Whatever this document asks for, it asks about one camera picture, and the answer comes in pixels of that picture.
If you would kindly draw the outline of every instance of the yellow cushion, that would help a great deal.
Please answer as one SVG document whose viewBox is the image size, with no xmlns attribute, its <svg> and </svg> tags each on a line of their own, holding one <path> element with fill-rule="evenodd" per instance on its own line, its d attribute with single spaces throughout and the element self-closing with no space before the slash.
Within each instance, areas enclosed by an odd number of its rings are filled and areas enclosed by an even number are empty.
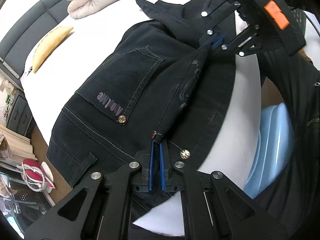
<svg viewBox="0 0 320 240">
<path fill-rule="evenodd" d="M 32 72 L 36 73 L 45 59 L 57 48 L 72 31 L 73 26 L 57 27 L 50 31 L 39 43 L 32 59 Z"/>
</svg>

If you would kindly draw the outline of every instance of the orange tape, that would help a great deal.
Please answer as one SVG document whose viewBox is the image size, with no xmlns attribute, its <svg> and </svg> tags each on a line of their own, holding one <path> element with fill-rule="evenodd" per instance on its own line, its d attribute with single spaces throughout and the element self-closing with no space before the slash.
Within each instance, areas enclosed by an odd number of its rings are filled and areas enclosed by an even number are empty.
<svg viewBox="0 0 320 240">
<path fill-rule="evenodd" d="M 284 30 L 290 24 L 287 17 L 282 13 L 279 6 L 273 0 L 268 2 L 264 8 L 275 20 L 281 30 Z"/>
</svg>

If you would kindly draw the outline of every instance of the drawer handle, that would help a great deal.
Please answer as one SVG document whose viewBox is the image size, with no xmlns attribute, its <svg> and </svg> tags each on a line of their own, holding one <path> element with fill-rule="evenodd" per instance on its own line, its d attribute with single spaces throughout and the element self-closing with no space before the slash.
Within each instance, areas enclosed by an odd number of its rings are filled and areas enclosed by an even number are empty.
<svg viewBox="0 0 320 240">
<path fill-rule="evenodd" d="M 26 122 L 26 120 L 27 120 L 27 115 L 24 116 L 23 124 Z"/>
<path fill-rule="evenodd" d="M 17 119 L 18 113 L 19 113 L 19 110 L 17 110 L 16 112 L 16 116 L 14 117 L 15 120 Z"/>
</svg>

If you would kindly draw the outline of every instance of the blue plastic chair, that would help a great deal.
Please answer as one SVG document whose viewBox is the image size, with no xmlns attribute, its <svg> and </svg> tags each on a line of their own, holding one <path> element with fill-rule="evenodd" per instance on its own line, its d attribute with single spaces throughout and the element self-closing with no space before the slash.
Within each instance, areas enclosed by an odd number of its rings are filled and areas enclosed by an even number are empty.
<svg viewBox="0 0 320 240">
<path fill-rule="evenodd" d="M 288 163 L 294 143 L 293 128 L 284 103 L 261 111 L 256 154 L 244 192 L 252 199 L 268 187 Z"/>
</svg>

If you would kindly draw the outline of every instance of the upholstered headboard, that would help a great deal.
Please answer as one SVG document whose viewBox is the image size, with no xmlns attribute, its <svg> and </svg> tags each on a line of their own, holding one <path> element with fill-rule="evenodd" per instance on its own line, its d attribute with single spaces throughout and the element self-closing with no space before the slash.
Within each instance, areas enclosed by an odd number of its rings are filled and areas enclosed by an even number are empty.
<svg viewBox="0 0 320 240">
<path fill-rule="evenodd" d="M 7 32 L 0 42 L 0 72 L 22 90 L 20 78 L 33 47 L 67 17 L 65 0 L 40 0 Z"/>
</svg>

